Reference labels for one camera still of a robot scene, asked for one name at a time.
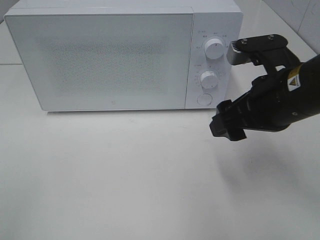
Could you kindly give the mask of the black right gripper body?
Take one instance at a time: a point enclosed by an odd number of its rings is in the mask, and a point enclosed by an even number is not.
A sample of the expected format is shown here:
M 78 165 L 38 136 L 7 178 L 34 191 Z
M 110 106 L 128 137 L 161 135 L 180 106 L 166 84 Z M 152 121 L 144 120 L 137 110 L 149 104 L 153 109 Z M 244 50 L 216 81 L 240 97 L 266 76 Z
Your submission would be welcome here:
M 304 119 L 300 67 L 280 70 L 252 86 L 239 100 L 239 127 L 245 130 L 282 131 Z

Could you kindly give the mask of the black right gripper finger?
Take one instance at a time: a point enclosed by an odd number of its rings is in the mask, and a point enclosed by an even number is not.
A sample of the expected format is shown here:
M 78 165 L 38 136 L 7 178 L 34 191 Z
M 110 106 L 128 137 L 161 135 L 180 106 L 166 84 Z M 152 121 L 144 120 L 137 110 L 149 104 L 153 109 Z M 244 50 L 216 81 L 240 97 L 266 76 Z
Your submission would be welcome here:
M 214 137 L 224 137 L 233 142 L 241 141 L 247 138 L 243 129 L 226 126 L 220 116 L 212 117 L 209 128 Z
M 245 93 L 234 101 L 225 100 L 218 104 L 216 113 L 217 125 L 252 125 L 250 107 L 251 94 Z

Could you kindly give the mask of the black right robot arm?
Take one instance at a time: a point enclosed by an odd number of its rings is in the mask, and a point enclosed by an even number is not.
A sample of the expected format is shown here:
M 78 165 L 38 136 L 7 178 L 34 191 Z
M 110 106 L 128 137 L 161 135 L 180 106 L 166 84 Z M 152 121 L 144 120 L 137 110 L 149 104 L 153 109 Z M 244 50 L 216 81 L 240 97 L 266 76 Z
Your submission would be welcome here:
M 275 75 L 263 75 L 235 101 L 217 105 L 209 125 L 214 137 L 246 138 L 245 130 L 279 132 L 320 113 L 320 57 Z

